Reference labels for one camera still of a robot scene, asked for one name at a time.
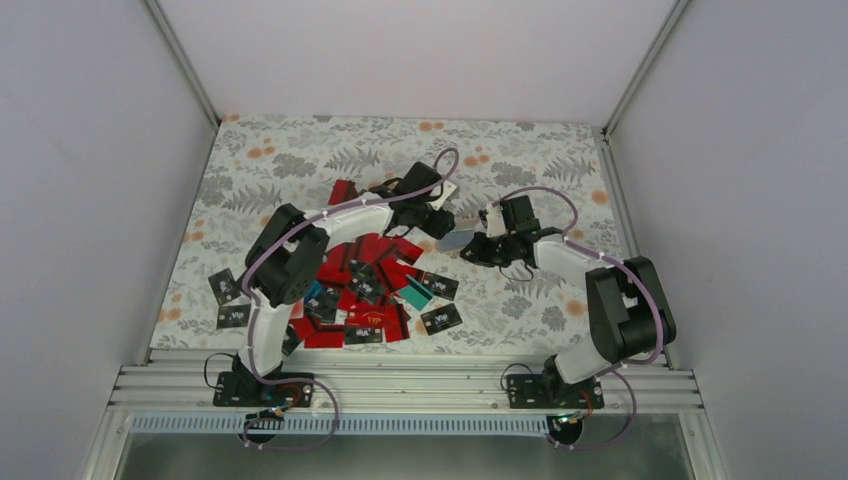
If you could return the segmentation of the beige leather card holder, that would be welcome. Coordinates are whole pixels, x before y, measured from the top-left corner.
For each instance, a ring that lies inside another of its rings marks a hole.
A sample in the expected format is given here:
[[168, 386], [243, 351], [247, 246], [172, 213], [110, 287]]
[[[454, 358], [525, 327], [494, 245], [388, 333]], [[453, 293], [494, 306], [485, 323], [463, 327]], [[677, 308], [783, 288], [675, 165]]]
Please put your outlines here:
[[453, 230], [438, 241], [438, 249], [441, 252], [462, 250], [473, 240], [475, 234], [473, 229]]

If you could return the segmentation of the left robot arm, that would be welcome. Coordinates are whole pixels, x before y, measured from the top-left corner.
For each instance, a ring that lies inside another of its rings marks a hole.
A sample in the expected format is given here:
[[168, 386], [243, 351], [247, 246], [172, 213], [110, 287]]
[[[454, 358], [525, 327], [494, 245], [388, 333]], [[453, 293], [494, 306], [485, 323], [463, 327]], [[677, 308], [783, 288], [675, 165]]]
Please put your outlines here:
[[302, 211], [292, 204], [277, 208], [248, 251], [241, 283], [251, 301], [251, 316], [246, 343], [237, 353], [232, 372], [239, 392], [249, 402], [263, 405], [276, 396], [290, 315], [316, 280], [325, 252], [397, 226], [442, 238], [454, 220], [435, 203], [451, 195], [445, 186], [451, 175], [417, 162], [394, 190], [379, 185], [315, 211]]

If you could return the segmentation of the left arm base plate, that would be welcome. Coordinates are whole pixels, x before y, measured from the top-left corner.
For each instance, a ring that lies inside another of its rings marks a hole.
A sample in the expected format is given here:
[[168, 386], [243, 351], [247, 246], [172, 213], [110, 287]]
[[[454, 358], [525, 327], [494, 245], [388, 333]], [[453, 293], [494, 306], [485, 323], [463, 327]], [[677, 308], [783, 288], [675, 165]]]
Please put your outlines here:
[[218, 376], [216, 392], [212, 404], [215, 407], [277, 408], [311, 406], [313, 386], [305, 379], [313, 380], [314, 375], [306, 372], [283, 372], [281, 378], [285, 384], [267, 385], [249, 376], [240, 380], [233, 372], [223, 372]]

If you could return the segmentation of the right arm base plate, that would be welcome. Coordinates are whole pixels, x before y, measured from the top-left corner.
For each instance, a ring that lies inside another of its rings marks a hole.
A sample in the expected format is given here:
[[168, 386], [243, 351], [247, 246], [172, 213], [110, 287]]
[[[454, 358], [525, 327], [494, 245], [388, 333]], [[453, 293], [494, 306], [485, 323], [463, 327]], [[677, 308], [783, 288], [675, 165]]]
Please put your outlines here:
[[605, 406], [603, 389], [597, 378], [577, 384], [548, 383], [541, 374], [509, 374], [505, 377], [507, 399], [512, 409], [586, 410]]

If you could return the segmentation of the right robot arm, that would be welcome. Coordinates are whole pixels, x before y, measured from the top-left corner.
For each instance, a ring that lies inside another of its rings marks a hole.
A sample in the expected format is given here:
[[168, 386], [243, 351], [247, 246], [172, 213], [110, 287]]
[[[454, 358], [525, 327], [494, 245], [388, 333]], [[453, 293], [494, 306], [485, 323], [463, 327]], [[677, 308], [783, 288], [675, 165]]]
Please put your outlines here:
[[542, 227], [525, 195], [491, 204], [479, 217], [482, 229], [462, 249], [464, 260], [491, 268], [522, 262], [586, 293], [588, 336], [544, 363], [541, 391], [552, 406], [570, 404], [580, 382], [627, 363], [653, 362], [675, 340], [676, 323], [648, 258], [618, 260]]

